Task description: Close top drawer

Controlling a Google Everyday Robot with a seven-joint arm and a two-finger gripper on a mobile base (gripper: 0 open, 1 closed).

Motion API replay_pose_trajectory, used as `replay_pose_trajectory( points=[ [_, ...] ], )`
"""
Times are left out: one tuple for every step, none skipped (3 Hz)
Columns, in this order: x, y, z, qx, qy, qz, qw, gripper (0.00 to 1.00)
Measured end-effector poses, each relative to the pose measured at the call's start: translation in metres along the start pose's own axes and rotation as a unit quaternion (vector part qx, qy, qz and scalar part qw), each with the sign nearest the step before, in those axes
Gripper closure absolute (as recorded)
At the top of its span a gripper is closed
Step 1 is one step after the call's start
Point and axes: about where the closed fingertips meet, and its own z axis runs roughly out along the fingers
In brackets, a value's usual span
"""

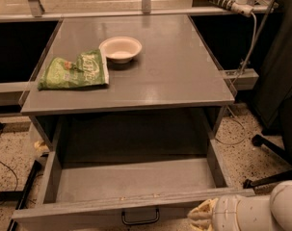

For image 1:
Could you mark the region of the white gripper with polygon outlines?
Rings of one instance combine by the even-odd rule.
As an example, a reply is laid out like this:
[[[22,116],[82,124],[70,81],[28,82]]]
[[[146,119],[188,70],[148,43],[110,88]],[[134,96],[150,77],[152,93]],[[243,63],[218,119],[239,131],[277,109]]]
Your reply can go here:
[[[250,231],[251,204],[248,197],[224,195],[203,201],[187,218],[195,231]]]

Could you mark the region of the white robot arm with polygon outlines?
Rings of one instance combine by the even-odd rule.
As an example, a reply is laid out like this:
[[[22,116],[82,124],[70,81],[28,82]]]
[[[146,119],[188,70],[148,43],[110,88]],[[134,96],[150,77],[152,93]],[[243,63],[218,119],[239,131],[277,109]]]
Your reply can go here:
[[[292,180],[268,195],[223,195],[207,199],[188,214],[196,231],[292,231]]]

